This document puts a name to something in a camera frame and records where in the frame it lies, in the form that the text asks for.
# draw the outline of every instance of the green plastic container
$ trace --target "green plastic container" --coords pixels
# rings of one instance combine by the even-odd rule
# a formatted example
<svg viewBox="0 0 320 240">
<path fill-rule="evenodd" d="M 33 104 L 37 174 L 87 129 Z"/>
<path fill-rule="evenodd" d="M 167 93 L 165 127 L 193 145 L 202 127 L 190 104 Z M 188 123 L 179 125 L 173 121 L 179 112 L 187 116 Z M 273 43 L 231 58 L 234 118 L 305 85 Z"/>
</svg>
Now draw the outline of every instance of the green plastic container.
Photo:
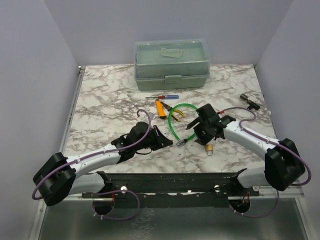
<svg viewBox="0 0 320 240">
<path fill-rule="evenodd" d="M 134 44 L 134 79 L 139 90 L 203 87 L 210 63 L 203 39 Z"/>
</svg>

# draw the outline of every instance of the cable connector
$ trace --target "cable connector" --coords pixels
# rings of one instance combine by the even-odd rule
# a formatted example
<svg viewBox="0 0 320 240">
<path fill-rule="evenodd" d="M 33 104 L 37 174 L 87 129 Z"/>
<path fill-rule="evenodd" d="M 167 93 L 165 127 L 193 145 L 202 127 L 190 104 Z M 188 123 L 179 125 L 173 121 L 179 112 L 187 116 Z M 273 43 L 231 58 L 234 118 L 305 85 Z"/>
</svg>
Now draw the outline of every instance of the cable connector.
<svg viewBox="0 0 320 240">
<path fill-rule="evenodd" d="M 256 104 L 255 102 L 251 101 L 248 99 L 248 96 L 245 95 L 244 93 L 242 93 L 240 95 L 240 98 L 244 101 L 246 101 L 247 104 L 249 104 L 249 106 L 247 107 L 247 109 L 251 110 L 251 109 L 255 109 L 255 110 L 259 110 L 260 106 L 258 104 Z"/>
<path fill-rule="evenodd" d="M 179 141 L 179 142 L 176 144 L 176 146 L 179 148 L 179 147 L 185 145 L 187 142 L 188 142 L 187 139 L 183 139 L 183 140 Z"/>
</svg>

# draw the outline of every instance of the marble pattern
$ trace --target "marble pattern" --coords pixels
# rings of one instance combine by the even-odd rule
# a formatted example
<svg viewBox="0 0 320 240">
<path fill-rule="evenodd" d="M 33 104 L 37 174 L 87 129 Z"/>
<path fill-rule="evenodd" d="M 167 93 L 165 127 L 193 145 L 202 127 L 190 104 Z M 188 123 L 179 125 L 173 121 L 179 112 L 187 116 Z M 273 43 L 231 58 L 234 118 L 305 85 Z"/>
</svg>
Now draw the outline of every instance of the marble pattern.
<svg viewBox="0 0 320 240">
<path fill-rule="evenodd" d="M 136 114 L 139 108 L 154 113 L 152 124 L 157 125 L 166 137 L 173 139 L 167 120 L 157 117 L 155 101 L 145 99 L 163 93 L 139 91 L 132 65 L 88 66 L 64 154 L 83 154 L 128 133 L 139 120 Z M 178 94 L 180 98 L 165 102 L 171 106 L 190 103 L 197 107 L 210 103 L 216 110 L 236 106 L 247 107 L 248 105 L 239 98 L 242 93 L 246 93 L 261 106 L 257 120 L 244 125 L 274 138 L 275 132 L 252 65 L 212 65 L 210 78 L 204 87 L 166 90 L 165 94 Z M 196 112 L 188 108 L 180 110 L 186 114 L 186 118 L 181 122 L 174 121 L 173 126 L 183 139 L 193 132 L 185 130 L 185 127 L 196 117 Z M 232 110 L 228 114 L 237 120 L 251 117 L 243 110 Z M 219 173 L 264 165 L 254 153 L 234 142 L 223 139 L 211 142 L 214 146 L 213 156 L 208 156 L 204 147 L 192 140 L 180 148 L 174 144 L 148 155 L 135 155 L 126 162 L 106 166 L 100 170 L 108 173 Z"/>
</svg>

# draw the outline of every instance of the container lid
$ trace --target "container lid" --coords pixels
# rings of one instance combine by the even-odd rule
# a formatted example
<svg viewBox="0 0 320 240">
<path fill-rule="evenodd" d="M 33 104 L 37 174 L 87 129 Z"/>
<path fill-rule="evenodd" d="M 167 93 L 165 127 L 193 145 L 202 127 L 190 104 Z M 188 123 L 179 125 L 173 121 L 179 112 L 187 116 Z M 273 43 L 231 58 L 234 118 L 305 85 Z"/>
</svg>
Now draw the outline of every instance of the container lid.
<svg viewBox="0 0 320 240">
<path fill-rule="evenodd" d="M 137 79 L 209 74 L 210 56 L 203 39 L 136 42 Z"/>
</svg>

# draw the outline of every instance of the purple cable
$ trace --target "purple cable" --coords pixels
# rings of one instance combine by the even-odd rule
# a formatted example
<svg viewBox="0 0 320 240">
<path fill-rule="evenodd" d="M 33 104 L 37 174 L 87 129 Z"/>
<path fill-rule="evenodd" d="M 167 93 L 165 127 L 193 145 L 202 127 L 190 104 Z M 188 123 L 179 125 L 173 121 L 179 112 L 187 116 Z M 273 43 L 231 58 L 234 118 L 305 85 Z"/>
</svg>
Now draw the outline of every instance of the purple cable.
<svg viewBox="0 0 320 240">
<path fill-rule="evenodd" d="M 125 221 L 125 220 L 132 219 L 132 218 L 134 218 L 136 215 L 138 215 L 138 213 L 139 213 L 139 211 L 140 211 L 140 200 L 139 200 L 138 195 L 135 194 L 133 191 L 130 191 L 130 190 L 114 190 L 114 191 L 108 191 L 108 192 L 103 192 L 103 193 L 92 193 L 92 194 L 93 194 L 93 195 L 96 195 L 96 196 L 102 196 L 102 195 L 122 193 L 122 192 L 130 193 L 130 194 L 132 194 L 132 195 L 136 198 L 137 207 L 136 207 L 135 212 L 134 212 L 132 215 L 127 216 L 127 217 L 121 217 L 121 218 L 111 217 L 111 216 L 106 216 L 106 215 L 99 215 L 99 214 L 96 213 L 95 205 L 93 205 L 93 206 L 92 206 L 92 210 L 93 210 L 93 212 L 94 212 L 94 215 L 93 215 L 93 216 L 96 216 L 96 215 L 97 215 L 97 216 L 99 216 L 100 218 L 109 219 L 109 220 L 114 220 L 114 221 Z"/>
<path fill-rule="evenodd" d="M 290 150 L 289 148 L 287 148 L 287 147 L 279 144 L 278 142 L 270 141 L 270 140 L 268 140 L 268 139 L 266 139 L 266 138 L 264 138 L 264 137 L 262 137 L 262 136 L 259 136 L 259 135 L 255 134 L 254 132 L 249 131 L 248 129 L 246 129 L 246 128 L 242 125 L 243 122 L 249 122 L 249 121 L 254 121 L 254 120 L 256 120 L 257 115 L 256 115 L 253 111 L 251 111 L 251 110 L 249 110 L 249 109 L 247 109 L 247 108 L 245 108 L 245 107 L 234 106 L 234 107 L 226 108 L 226 109 L 220 111 L 219 113 L 223 113 L 223 112 L 225 112 L 225 111 L 233 110 L 233 109 L 246 110 L 247 112 L 249 112 L 249 113 L 251 113 L 251 114 L 253 115 L 253 118 L 242 119 L 242 120 L 239 122 L 239 127 L 240 127 L 241 130 L 243 130 L 244 132 L 250 134 L 251 136 L 253 136 L 253 137 L 255 137 L 255 138 L 257 138 L 257 139 L 259 139 L 259 140 L 261 140 L 261 141 L 264 141 L 264 142 L 266 142 L 266 143 L 270 143 L 270 144 L 272 144 L 272 145 L 278 146 L 279 148 L 282 148 L 283 150 L 289 152 L 289 153 L 292 154 L 294 157 L 296 157 L 297 159 L 299 159 L 299 161 L 302 162 L 302 164 L 305 166 L 305 168 L 306 168 L 306 170 L 307 170 L 307 172 L 308 172 L 308 178 L 307 178 L 307 180 L 306 180 L 305 182 L 302 182 L 302 183 L 293 183 L 292 186 L 303 186 L 303 185 L 306 185 L 307 183 L 310 182 L 310 180 L 311 180 L 311 169 L 309 168 L 308 164 L 307 164 L 298 154 L 296 154 L 295 152 L 293 152 L 293 151 Z M 256 219 L 256 218 L 264 218 L 264 217 L 267 217 L 267 216 L 273 214 L 273 213 L 277 210 L 277 208 L 278 208 L 278 206 L 279 206 L 279 198 L 280 198 L 278 190 L 276 191 L 276 197 L 277 197 L 277 198 L 276 198 L 276 204 L 275 204 L 274 208 L 273 208 L 270 212 L 268 212 L 268 213 L 266 213 L 266 214 L 263 214 L 263 215 L 246 215 L 245 213 L 240 213 L 240 212 L 236 211 L 231 205 L 229 205 L 229 206 L 230 206 L 230 207 L 233 209 L 233 211 L 235 211 L 235 213 L 238 214 L 238 215 L 241 215 L 241 216 L 244 216 L 244 217 L 247 217 L 247 218 L 253 218 L 253 219 Z"/>
<path fill-rule="evenodd" d="M 35 189 L 33 190 L 32 192 L 32 199 L 33 200 L 40 200 L 42 199 L 43 197 L 42 196 L 36 196 L 36 192 L 38 191 L 38 189 L 40 188 L 40 186 L 48 179 L 50 178 L 53 174 L 55 174 L 56 172 L 58 172 L 59 170 L 67 167 L 67 166 L 70 166 L 71 164 L 75 164 L 75 163 L 78 163 L 82 160 L 85 160 L 87 158 L 91 158 L 93 156 L 96 156 L 96 155 L 100 155 L 100 154 L 107 154 L 107 153 L 111 153 L 111 152 L 117 152 L 117 151 L 122 151 L 122 150 L 125 150 L 125 149 L 128 149 L 128 148 L 131 148 L 137 144 L 139 144 L 143 139 L 145 139 L 148 135 L 148 133 L 150 132 L 150 129 L 151 129 L 151 118 L 149 116 L 149 114 L 147 113 L 146 110 L 143 110 L 143 109 L 138 109 L 138 111 L 136 112 L 137 116 L 139 117 L 139 112 L 144 112 L 148 118 L 148 128 L 145 132 L 145 134 L 136 142 L 128 145 L 128 146 L 124 146 L 124 147 L 120 147 L 120 148 L 114 148 L 114 149 L 110 149 L 110 150 L 106 150 L 106 151 L 98 151 L 98 152 L 94 152 L 94 153 L 91 153 L 91 154 L 88 154 L 88 155 L 85 155 L 81 158 L 79 158 L 79 161 L 78 159 L 74 160 L 74 161 L 71 161 L 71 162 L 67 162 L 59 167 L 57 167 L 56 169 L 54 169 L 53 171 L 49 172 L 36 186 L 35 186 Z"/>
<path fill-rule="evenodd" d="M 33 190 L 32 192 L 32 199 L 33 200 L 40 200 L 40 199 L 43 199 L 42 196 L 36 196 L 36 192 L 38 191 L 38 189 L 40 188 L 40 186 L 48 179 L 50 178 L 53 174 L 55 174 L 56 172 L 58 172 L 59 170 L 71 165 L 71 164 L 75 164 L 76 162 L 78 162 L 78 160 L 74 160 L 74 161 L 71 161 L 71 162 L 67 162 L 59 167 L 57 167 L 55 170 L 49 172 L 39 183 L 37 186 L 35 186 L 35 189 Z"/>
</svg>

